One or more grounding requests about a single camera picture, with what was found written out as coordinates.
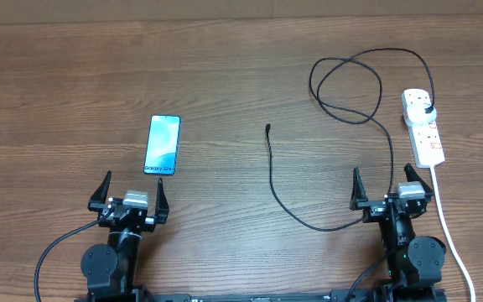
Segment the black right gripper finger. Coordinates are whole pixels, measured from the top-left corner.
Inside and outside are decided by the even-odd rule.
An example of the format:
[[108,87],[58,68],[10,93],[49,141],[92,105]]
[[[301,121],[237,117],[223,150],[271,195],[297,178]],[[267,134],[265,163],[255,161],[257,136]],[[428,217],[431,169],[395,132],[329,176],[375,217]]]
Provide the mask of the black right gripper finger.
[[419,182],[424,189],[424,194],[426,197],[432,197],[434,195],[433,189],[417,174],[410,163],[407,163],[403,169],[408,182]]
[[361,180],[361,174],[358,167],[355,167],[352,172],[353,187],[351,192],[351,202],[366,202],[366,190]]

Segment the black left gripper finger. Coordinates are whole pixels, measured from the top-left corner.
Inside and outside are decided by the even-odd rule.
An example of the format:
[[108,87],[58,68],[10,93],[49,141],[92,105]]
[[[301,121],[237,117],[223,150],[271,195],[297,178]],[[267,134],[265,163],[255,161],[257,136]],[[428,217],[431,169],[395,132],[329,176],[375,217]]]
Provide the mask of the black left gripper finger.
[[107,198],[107,193],[109,190],[109,185],[111,182],[111,177],[112,177],[112,172],[108,170],[106,172],[106,175],[101,182],[101,184],[98,186],[98,188],[95,190],[95,192],[91,195],[91,198],[89,199],[89,202],[105,202]]
[[164,183],[161,177],[158,178],[157,195],[155,204],[156,213],[169,213],[169,203],[164,193]]

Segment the blue Galaxy smartphone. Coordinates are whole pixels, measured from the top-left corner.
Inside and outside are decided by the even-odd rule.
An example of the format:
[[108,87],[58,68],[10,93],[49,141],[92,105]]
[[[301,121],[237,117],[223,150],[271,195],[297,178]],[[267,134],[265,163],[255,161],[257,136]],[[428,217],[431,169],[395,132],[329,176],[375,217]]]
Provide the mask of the blue Galaxy smartphone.
[[175,174],[180,126],[179,116],[154,115],[151,117],[143,167],[145,174]]

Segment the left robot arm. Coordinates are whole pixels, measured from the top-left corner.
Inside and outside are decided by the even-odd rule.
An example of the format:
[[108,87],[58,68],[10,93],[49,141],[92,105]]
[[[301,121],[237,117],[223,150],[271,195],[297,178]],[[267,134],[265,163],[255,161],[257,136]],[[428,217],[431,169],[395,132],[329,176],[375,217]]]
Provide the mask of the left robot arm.
[[87,280],[87,301],[151,301],[152,295],[135,284],[140,242],[145,232],[153,232],[167,222],[169,203],[164,184],[158,180],[154,213],[148,214],[148,194],[129,190],[122,198],[107,196],[112,173],[91,195],[87,208],[98,214],[95,222],[109,229],[107,243],[88,248],[80,269]]

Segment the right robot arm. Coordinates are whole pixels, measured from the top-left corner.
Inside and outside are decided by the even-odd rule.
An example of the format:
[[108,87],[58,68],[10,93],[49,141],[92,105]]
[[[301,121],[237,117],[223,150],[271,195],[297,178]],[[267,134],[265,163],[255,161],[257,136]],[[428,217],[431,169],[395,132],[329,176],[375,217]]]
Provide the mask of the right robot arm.
[[[377,260],[352,284],[346,301],[445,301],[442,290],[435,288],[442,280],[446,246],[436,237],[419,237],[412,220],[424,214],[434,191],[415,172],[404,166],[405,183],[383,200],[370,201],[358,168],[353,170],[350,209],[362,212],[364,223],[379,226],[384,256]],[[381,263],[386,263],[389,279],[372,289],[359,290],[358,284]]]

